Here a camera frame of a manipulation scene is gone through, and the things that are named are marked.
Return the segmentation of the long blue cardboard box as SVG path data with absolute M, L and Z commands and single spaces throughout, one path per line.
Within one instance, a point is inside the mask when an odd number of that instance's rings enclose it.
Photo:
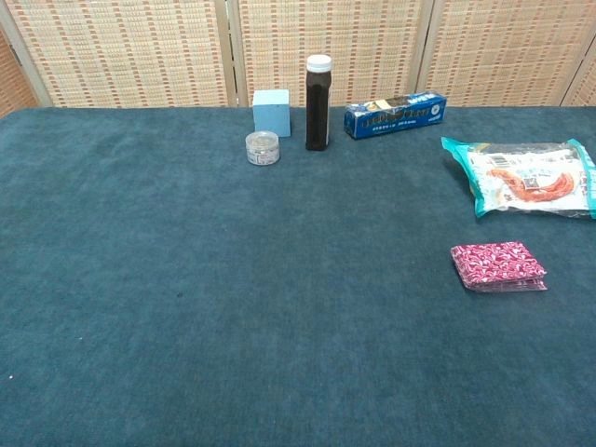
M 447 98 L 427 90 L 389 99 L 349 104 L 345 108 L 344 130 L 355 140 L 439 124 Z

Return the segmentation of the teal and white snack bag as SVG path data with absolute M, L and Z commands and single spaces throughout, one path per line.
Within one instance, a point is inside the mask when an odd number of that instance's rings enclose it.
M 596 221 L 596 163 L 576 139 L 491 143 L 441 139 L 467 175 L 475 215 L 544 212 Z

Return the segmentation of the small clear round jar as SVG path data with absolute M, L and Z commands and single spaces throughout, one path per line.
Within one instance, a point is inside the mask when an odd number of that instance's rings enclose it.
M 254 131 L 245 139 L 248 161 L 255 166 L 269 166 L 280 159 L 278 135 L 272 131 Z

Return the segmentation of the pink patterned packet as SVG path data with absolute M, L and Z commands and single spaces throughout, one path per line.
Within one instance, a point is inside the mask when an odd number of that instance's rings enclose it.
M 546 291 L 546 269 L 519 241 L 450 248 L 466 288 L 478 292 Z

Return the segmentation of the dark bottle with white cap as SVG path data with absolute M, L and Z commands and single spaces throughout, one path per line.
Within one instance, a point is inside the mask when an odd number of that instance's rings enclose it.
M 323 151 L 329 140 L 329 107 L 332 84 L 332 58 L 311 55 L 306 60 L 306 135 L 305 147 Z

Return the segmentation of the light blue cube block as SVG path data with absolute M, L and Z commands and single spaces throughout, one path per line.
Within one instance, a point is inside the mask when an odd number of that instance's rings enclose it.
M 291 136 L 290 92 L 287 89 L 255 90 L 252 113 L 255 131 L 271 131 L 281 138 Z

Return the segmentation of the orange woven screen panel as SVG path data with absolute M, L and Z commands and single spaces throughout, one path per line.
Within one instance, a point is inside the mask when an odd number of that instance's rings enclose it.
M 38 100 L 25 78 L 13 47 L 0 27 L 0 118 L 37 106 Z

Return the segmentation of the beige woven screen panel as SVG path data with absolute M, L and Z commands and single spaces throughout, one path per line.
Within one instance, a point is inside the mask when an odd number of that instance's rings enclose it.
M 286 89 L 305 105 L 306 60 L 332 59 L 331 102 L 416 90 L 434 0 L 226 0 L 240 105 Z
M 563 106 L 596 106 L 596 56 L 586 58 L 567 90 Z
M 226 0 L 0 0 L 41 107 L 236 106 Z
M 596 0 L 424 0 L 416 87 L 455 106 L 559 106 L 596 38 Z

